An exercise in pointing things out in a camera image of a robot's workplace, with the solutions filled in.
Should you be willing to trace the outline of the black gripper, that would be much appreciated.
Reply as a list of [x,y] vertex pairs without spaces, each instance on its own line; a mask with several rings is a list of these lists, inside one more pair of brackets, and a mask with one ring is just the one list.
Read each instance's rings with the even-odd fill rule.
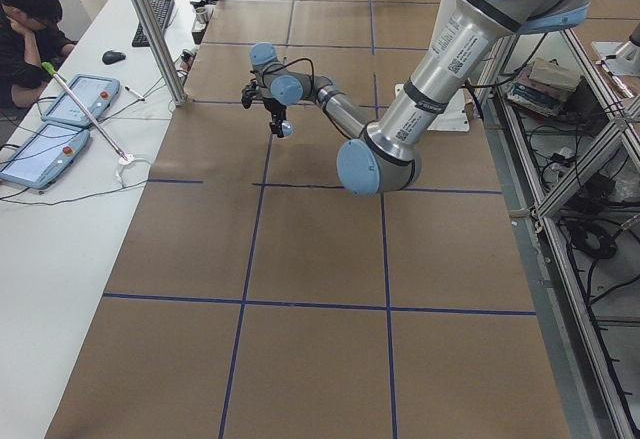
[[269,123],[271,133],[278,138],[284,138],[283,123],[286,119],[286,107],[277,99],[272,98],[265,98],[263,105],[271,114],[271,121]]

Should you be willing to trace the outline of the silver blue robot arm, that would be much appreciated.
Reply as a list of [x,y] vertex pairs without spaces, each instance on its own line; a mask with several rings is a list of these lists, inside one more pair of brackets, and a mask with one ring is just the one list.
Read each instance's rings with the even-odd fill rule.
[[448,19],[435,28],[429,50],[379,120],[370,119],[332,79],[289,71],[270,43],[250,50],[253,77],[241,102],[245,108],[261,102],[278,137],[292,132],[287,107],[316,104],[348,138],[336,159],[344,188],[363,196],[403,190],[421,171],[421,135],[498,39],[575,27],[588,7],[589,0],[443,0],[440,10]]

